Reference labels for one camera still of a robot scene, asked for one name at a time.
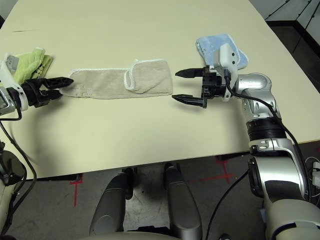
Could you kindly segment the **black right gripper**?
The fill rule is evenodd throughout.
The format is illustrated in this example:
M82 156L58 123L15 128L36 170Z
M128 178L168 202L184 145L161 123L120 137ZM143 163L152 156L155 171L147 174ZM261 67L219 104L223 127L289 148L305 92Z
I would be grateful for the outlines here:
M204 68L187 68L179 70L175 76L182 78L202 77L201 98L189 94L175 94L171 97L183 104L207 108L208 100L213 98L223 98L226 92L226 84L223 83L222 77L215 71L210 70L207 65Z

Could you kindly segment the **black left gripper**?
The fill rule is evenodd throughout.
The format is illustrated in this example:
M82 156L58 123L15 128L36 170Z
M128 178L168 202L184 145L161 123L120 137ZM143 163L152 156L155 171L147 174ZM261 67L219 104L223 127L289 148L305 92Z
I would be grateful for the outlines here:
M40 90L42 85L46 88L64 88L73 82L74 80L68 77L33 78L26 80L21 87L27 97L28 105L39 108L48 105L50 100L56 100L63 96L56 89Z

